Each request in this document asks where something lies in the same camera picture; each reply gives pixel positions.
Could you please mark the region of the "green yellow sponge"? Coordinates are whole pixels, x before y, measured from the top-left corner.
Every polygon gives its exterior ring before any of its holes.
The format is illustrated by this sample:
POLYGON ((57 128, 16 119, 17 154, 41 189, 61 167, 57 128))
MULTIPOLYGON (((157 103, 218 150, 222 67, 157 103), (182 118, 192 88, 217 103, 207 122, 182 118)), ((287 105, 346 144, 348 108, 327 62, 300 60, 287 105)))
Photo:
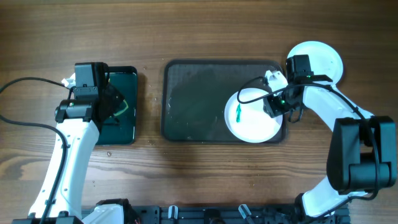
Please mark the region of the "green yellow sponge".
POLYGON ((113 114, 113 116, 119 116, 129 109, 129 105, 126 100, 123 100, 123 104, 124 104, 124 107, 122 109, 120 109, 119 111, 115 112, 113 114))

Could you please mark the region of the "white plate top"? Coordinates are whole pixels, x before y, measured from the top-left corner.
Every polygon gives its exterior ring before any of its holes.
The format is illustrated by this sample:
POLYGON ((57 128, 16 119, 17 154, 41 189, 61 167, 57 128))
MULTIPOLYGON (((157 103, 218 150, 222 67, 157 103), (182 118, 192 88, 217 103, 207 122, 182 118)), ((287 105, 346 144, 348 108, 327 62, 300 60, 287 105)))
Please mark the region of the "white plate top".
POLYGON ((319 41, 305 41, 297 44, 287 55, 308 55, 312 72, 315 75, 327 75, 331 82, 317 82, 322 85, 336 85, 343 76, 343 61, 338 52, 319 41))

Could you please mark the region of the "white plate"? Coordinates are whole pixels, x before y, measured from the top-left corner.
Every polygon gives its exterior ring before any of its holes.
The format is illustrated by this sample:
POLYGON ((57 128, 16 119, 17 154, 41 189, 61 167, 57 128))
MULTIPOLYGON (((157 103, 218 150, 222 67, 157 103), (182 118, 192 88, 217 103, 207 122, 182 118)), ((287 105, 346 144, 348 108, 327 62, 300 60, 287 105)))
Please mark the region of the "white plate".
POLYGON ((224 120, 229 131, 244 142, 261 143, 271 140, 282 127, 283 116, 271 118, 263 109, 261 100, 242 104, 238 92, 227 101, 224 120))
POLYGON ((336 85, 343 76, 343 61, 338 52, 319 41, 305 41, 297 44, 287 55, 308 55, 312 72, 315 75, 327 75, 331 82, 317 82, 322 85, 336 85))

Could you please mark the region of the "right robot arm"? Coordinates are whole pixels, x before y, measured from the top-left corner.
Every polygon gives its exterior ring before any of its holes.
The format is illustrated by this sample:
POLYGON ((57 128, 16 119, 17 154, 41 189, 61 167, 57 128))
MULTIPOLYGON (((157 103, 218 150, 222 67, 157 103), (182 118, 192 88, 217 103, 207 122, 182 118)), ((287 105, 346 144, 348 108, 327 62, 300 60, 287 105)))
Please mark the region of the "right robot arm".
POLYGON ((372 200, 397 180, 396 124, 356 106, 325 73, 315 74, 308 55, 286 60, 287 73, 262 77, 271 93, 264 97, 270 117, 314 111, 332 130, 326 177, 298 197, 302 222, 331 215, 352 200, 372 200))

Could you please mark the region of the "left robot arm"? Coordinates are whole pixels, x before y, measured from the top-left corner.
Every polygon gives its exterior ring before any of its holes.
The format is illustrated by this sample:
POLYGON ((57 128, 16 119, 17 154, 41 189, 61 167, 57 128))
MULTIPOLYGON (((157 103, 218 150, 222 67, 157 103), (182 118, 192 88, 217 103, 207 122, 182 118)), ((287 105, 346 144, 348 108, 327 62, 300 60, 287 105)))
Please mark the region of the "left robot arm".
POLYGON ((108 118, 123 102, 103 62, 75 65, 75 85, 55 110, 56 140, 49 168, 25 223, 81 218, 81 198, 91 153, 108 118))

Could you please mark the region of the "black water tray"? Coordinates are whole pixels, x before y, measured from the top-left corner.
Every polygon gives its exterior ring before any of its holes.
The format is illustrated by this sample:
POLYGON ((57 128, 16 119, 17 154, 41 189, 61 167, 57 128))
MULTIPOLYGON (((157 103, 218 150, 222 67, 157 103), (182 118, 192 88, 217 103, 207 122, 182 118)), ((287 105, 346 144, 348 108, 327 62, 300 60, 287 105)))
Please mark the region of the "black water tray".
MULTIPOLYGON (((130 145, 134 143, 136 133, 137 70, 132 66, 110 67, 108 80, 125 97, 129 109, 117 116, 120 120, 119 126, 104 125, 102 127, 96 145, 130 145)), ((116 112, 123 107, 124 104, 121 103, 116 112)))

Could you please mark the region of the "dark brown serving tray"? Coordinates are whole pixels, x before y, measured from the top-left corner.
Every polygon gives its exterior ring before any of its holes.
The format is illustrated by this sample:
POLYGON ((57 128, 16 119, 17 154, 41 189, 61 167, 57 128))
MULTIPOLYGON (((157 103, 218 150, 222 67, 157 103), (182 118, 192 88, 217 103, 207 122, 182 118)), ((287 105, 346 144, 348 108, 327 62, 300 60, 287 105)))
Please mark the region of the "dark brown serving tray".
POLYGON ((224 109, 250 79, 283 71, 273 60, 174 59, 164 69, 161 133, 169 141, 242 144, 224 109))

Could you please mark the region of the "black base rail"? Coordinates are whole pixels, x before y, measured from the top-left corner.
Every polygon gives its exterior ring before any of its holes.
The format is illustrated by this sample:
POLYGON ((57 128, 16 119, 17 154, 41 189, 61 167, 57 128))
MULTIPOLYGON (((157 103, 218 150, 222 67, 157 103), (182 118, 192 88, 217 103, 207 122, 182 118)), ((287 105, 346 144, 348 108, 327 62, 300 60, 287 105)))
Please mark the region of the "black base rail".
MULTIPOLYGON (((137 214, 138 223, 210 223, 219 218, 225 223, 248 223, 237 207, 179 207, 177 216, 169 215, 167 207, 135 206, 132 208, 137 214)), ((292 204, 274 204, 262 207, 249 207, 250 218, 257 224, 299 223, 292 204)), ((346 205, 334 212, 333 215, 316 220, 319 224, 350 224, 349 209, 346 205)))

